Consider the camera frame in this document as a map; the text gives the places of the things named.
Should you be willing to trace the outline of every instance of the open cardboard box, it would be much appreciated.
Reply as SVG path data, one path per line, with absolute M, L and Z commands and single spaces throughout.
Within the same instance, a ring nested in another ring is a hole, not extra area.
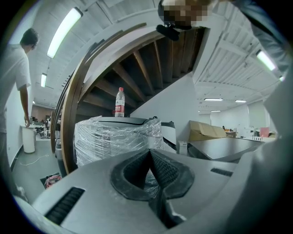
M 203 141 L 226 137 L 224 129 L 206 123 L 190 121 L 189 141 Z

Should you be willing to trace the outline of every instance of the gray cylinder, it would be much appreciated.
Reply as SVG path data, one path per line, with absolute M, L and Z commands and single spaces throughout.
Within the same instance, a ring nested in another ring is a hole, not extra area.
M 64 161 L 63 161 L 63 157 L 62 157 L 61 139 L 56 140 L 55 156 L 58 161 L 58 166 L 59 166 L 61 176 L 62 176 L 62 178 L 64 178 L 67 175 L 67 173 L 65 170 Z

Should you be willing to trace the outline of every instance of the plastic bottle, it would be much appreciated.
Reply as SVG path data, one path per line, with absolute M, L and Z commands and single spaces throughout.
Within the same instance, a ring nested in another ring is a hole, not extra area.
M 116 96 L 115 117 L 124 117 L 125 95 L 123 88 L 119 88 Z

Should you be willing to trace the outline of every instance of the clear plastic film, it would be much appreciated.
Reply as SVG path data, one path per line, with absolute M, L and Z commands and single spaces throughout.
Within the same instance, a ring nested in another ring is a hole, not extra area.
M 118 128 L 90 118 L 75 125 L 74 143 L 78 167 L 94 161 L 139 149 L 163 149 L 161 121 L 146 120 L 143 125 Z M 146 176 L 147 191 L 154 196 L 158 184 L 151 171 Z

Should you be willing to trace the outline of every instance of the white cylindrical trash can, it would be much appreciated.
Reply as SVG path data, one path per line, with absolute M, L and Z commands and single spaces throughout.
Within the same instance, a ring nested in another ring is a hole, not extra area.
M 25 125 L 22 127 L 22 142 L 23 142 L 23 151 L 27 154 L 35 152 L 35 132 L 34 126 L 29 126 L 28 128 Z

